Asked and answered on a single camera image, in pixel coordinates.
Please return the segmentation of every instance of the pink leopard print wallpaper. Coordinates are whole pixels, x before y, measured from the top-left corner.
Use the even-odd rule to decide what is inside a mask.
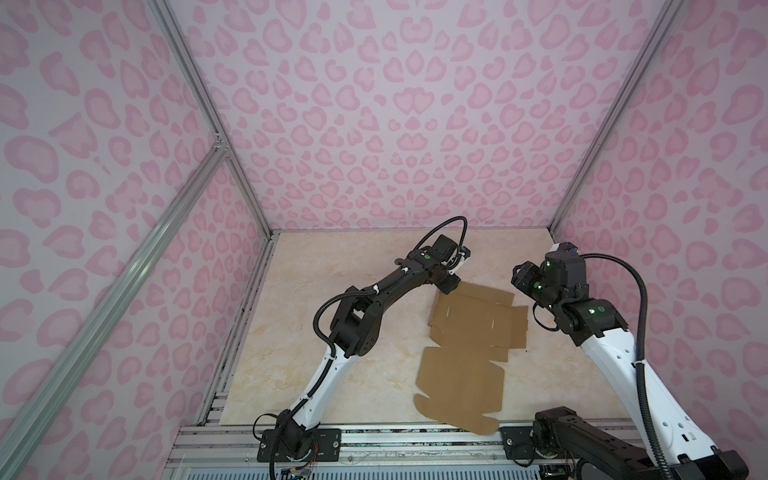
[[[693,2],[558,238],[638,268],[649,361],[751,478],[768,471],[766,25],[765,2]],[[588,262],[636,320],[631,277]]]
[[[147,13],[0,5],[0,436],[210,150]]]
[[[272,227],[547,225],[661,0],[172,0]]]
[[[18,480],[157,478],[194,420],[261,243],[223,165]]]

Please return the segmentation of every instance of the black cable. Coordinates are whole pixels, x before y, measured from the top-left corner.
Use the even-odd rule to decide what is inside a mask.
[[[543,324],[543,323],[538,321],[538,318],[536,318],[536,307],[537,306],[538,306],[538,303],[534,303],[533,304],[533,309],[531,309],[531,312],[533,313],[533,319],[536,320],[536,323],[538,323],[538,325],[541,328],[543,328],[545,330],[549,330],[550,332],[557,332],[558,330],[560,330],[559,326],[554,326],[554,327],[553,326],[546,326],[545,324]]]
[[[296,404],[295,407],[291,409],[290,413],[288,414],[288,421],[290,421],[296,412],[298,412],[301,407],[304,406],[307,400],[309,399],[302,399],[299,403]],[[280,443],[280,437],[283,436],[283,432],[285,432],[288,421],[283,422],[283,424],[278,426],[277,430],[275,430],[275,439],[272,442],[272,448],[270,449],[270,480],[277,480],[277,477],[275,476],[275,455],[277,455],[277,444]]]
[[[256,420],[253,420],[253,428],[251,429],[250,432],[253,433],[253,437],[259,442],[261,442],[261,437],[256,435],[256,424],[259,422],[259,419],[264,416],[269,416],[277,420],[277,415],[275,415],[274,413],[262,413],[261,415],[256,417]]]
[[[318,377],[317,382],[315,382],[310,391],[306,394],[308,399],[311,399],[312,396],[315,395],[315,392],[317,392],[317,389],[320,388],[320,384],[323,383],[323,380],[326,379],[328,372],[331,370],[331,365],[333,365],[333,359],[328,359],[326,362],[326,367],[323,369],[323,372],[320,373],[320,377]]]
[[[351,296],[368,296],[368,295],[376,295],[375,290],[358,290],[355,292],[344,292],[340,293],[339,295],[334,296],[332,299],[325,302],[318,310],[317,313],[315,313],[315,318],[312,321],[312,328],[315,330],[315,334],[323,341],[325,342],[328,347],[331,349],[331,358],[336,358],[336,346],[333,345],[333,342],[331,342],[331,339],[328,338],[325,333],[323,333],[320,330],[320,317],[323,316],[323,313],[328,309],[329,306],[333,305],[334,303],[338,302],[341,299],[349,298]]]
[[[312,454],[310,459],[306,461],[306,463],[304,465],[301,465],[299,467],[299,470],[302,470],[302,469],[306,468],[310,463],[312,463],[312,460],[314,460],[315,457],[317,457],[317,451],[320,449],[320,446],[317,445],[316,443],[313,443],[312,445],[310,445],[310,448],[314,451],[314,453]]]
[[[426,242],[426,241],[427,241],[427,239],[428,239],[428,238],[430,238],[430,237],[431,237],[431,236],[432,236],[432,235],[433,235],[433,234],[434,234],[434,233],[435,233],[437,230],[440,230],[440,229],[441,229],[441,228],[443,228],[445,225],[448,225],[449,223],[453,223],[453,222],[455,222],[455,221],[457,221],[457,220],[461,220],[462,222],[464,222],[464,227],[463,227],[463,229],[462,229],[462,238],[461,238],[461,239],[458,241],[458,248],[459,248],[459,249],[461,249],[462,245],[464,244],[464,235],[466,235],[466,234],[467,234],[467,226],[468,226],[468,223],[467,223],[467,217],[458,216],[458,217],[452,217],[452,218],[449,218],[449,219],[447,219],[445,222],[443,222],[443,223],[439,224],[437,227],[435,227],[435,228],[431,229],[431,230],[429,231],[429,233],[427,233],[427,234],[424,236],[424,238],[422,238],[422,239],[421,239],[421,240],[420,240],[420,241],[419,241],[419,242],[416,244],[416,246],[414,247],[414,250],[417,250],[417,249],[421,248],[421,246],[424,244],[424,242]]]
[[[531,453],[531,459],[530,459],[530,460],[528,460],[528,463],[526,463],[526,464],[522,464],[522,463],[518,462],[518,461],[515,459],[515,445],[517,445],[517,446],[524,446],[524,447],[527,445],[527,446],[531,447],[531,450],[532,450],[532,453]],[[533,444],[530,444],[530,443],[528,443],[528,444],[526,444],[526,443],[518,443],[518,444],[515,444],[515,442],[512,442],[512,445],[510,445],[510,446],[511,446],[511,448],[510,448],[510,450],[511,450],[510,454],[511,454],[511,456],[512,456],[512,461],[515,463],[515,465],[517,465],[518,467],[522,467],[522,468],[528,468],[528,467],[530,467],[531,465],[533,465],[533,461],[534,461],[534,458],[536,458],[536,449],[534,448]]]
[[[467,217],[463,217],[461,215],[457,217],[451,217],[444,221],[443,223],[439,224],[437,227],[431,229],[429,233],[427,233],[413,248],[414,250],[418,250],[421,248],[421,246],[424,244],[424,242],[427,241],[428,238],[430,238],[435,232],[443,228],[445,225],[448,225],[449,223],[455,222],[457,220],[461,220],[464,223],[464,226],[462,227],[462,236],[458,241],[458,247],[456,248],[456,255],[454,255],[453,259],[446,265],[446,268],[448,270],[451,270],[458,265],[458,262],[460,261],[460,255],[459,252],[462,251],[462,247],[464,246],[464,236],[467,234],[467,227],[469,223],[467,222]]]
[[[635,337],[634,352],[634,376],[637,383],[637,403],[640,406],[640,416],[643,418],[643,427],[645,427],[645,435],[648,437],[648,444],[650,450],[654,454],[656,459],[656,465],[661,471],[661,475],[666,480],[674,480],[672,471],[667,464],[667,459],[664,457],[664,452],[661,451],[661,444],[659,438],[656,435],[656,428],[654,427],[654,420],[650,416],[650,406],[648,405],[648,393],[645,389],[645,323],[646,315],[648,311],[648,292],[645,289],[645,282],[640,274],[629,263],[625,262],[621,258],[614,257],[613,255],[607,255],[605,253],[585,253],[581,255],[581,258],[600,258],[602,260],[610,260],[611,262],[618,263],[624,267],[637,283],[637,288],[640,290],[640,312],[637,315],[637,336]]]
[[[584,469],[584,465],[588,464],[586,460],[580,458],[574,469],[574,480],[581,480],[581,470]]]

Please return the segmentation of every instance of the floor panel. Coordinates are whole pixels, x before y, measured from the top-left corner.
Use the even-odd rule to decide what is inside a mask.
[[[460,230],[447,230],[458,239]],[[351,285],[362,288],[395,269],[424,231],[282,233],[254,310],[221,425],[247,425],[264,412],[288,408],[319,365],[325,344],[312,329],[318,307]],[[512,268],[539,262],[552,245],[546,229],[470,230],[472,258],[458,272],[466,281],[512,291]],[[413,405],[416,373],[429,338],[437,289],[422,286],[384,315],[379,341],[354,365],[326,410],[323,422],[425,422]],[[522,294],[516,305],[532,305]],[[321,328],[328,332],[333,313]],[[544,316],[542,321],[551,322]],[[528,348],[512,350],[498,419],[532,419],[565,405],[584,418],[628,417],[599,370],[562,333],[547,332],[528,314]]]

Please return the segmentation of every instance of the metal rail base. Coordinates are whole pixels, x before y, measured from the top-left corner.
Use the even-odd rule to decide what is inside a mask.
[[[601,419],[590,423],[604,432],[633,445],[642,445],[640,433],[629,419]],[[273,426],[257,425],[256,431],[261,435],[264,430]],[[501,472],[534,472],[537,476],[520,478],[556,478],[538,476],[547,465],[563,465],[567,460],[561,458],[537,458],[528,469],[519,470],[505,454],[505,442],[502,434],[497,431],[493,435],[476,435],[450,425],[439,423],[393,423],[393,424],[343,424],[323,425],[324,428],[341,430],[339,461],[327,462],[318,467],[320,472],[347,472],[349,475],[362,467],[373,470],[365,472],[426,472],[424,468],[434,468],[430,472],[457,472],[460,468],[469,468],[467,472],[477,472],[477,465]],[[503,422],[502,428],[519,427],[531,428],[531,422]],[[190,475],[202,472],[218,472],[224,476],[208,478],[238,480],[252,478],[259,480],[265,468],[264,463],[257,461],[260,443],[253,437],[250,426],[201,426],[183,427],[179,431],[173,450],[166,464],[164,480],[188,480]],[[527,462],[524,452],[516,458]],[[278,463],[277,468],[295,465]],[[232,468],[248,472],[243,477],[227,477],[225,474]],[[512,480],[512,477],[446,477],[445,480]],[[327,480],[344,480],[328,477]],[[371,477],[371,480],[387,480],[383,477]],[[391,478],[390,480],[431,480],[426,477]]]

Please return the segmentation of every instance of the cardboard flap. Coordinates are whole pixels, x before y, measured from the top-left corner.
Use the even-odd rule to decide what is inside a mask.
[[[485,413],[502,409],[508,349],[525,348],[528,309],[512,306],[515,295],[461,282],[449,295],[438,292],[432,308],[430,337],[440,347],[426,347],[416,376],[427,396],[416,395],[416,408],[430,419],[479,435],[491,435],[498,420]]]
[[[428,399],[418,393],[413,396],[413,403],[425,417],[478,435],[493,435],[498,430],[497,419],[470,410],[459,410],[451,403]]]
[[[490,346],[487,342],[477,339],[465,338],[455,333],[446,333],[433,326],[429,338],[447,349],[456,350],[478,359],[488,359],[493,362],[506,362],[509,359],[509,350],[497,346]]]
[[[454,293],[505,306],[512,306],[512,302],[515,300],[515,294],[512,292],[467,282],[460,282],[456,290],[451,292],[451,294]]]
[[[485,345],[525,348],[527,307],[505,306],[472,296],[454,295],[439,294],[430,326]]]
[[[502,409],[504,369],[455,350],[428,346],[416,386],[434,400],[477,413]]]

